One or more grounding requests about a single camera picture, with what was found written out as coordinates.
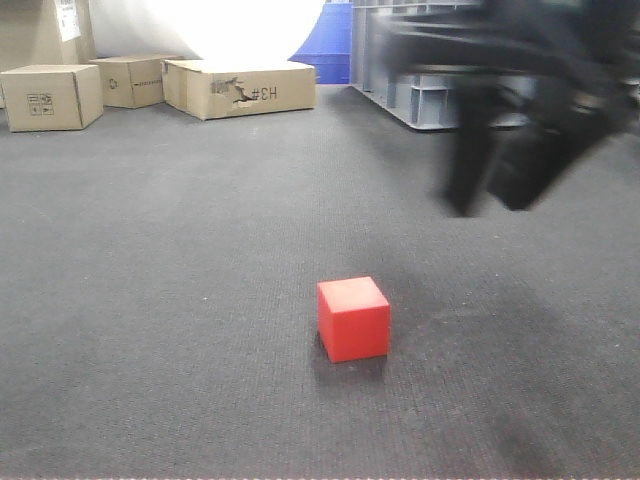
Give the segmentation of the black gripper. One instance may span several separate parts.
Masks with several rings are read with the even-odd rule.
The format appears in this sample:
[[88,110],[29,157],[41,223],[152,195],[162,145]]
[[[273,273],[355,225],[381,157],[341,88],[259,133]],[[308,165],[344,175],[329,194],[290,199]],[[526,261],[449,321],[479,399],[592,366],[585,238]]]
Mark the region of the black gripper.
[[[638,113],[627,81],[639,67],[636,1],[509,1],[507,31],[471,50],[499,74],[559,81],[579,108],[602,113],[615,129]],[[442,198],[456,217],[473,217],[492,168],[497,117],[518,109],[496,80],[465,78],[456,87],[458,128]],[[567,125],[532,122],[507,141],[487,185],[510,210],[529,210],[589,149],[611,135],[605,119]]]

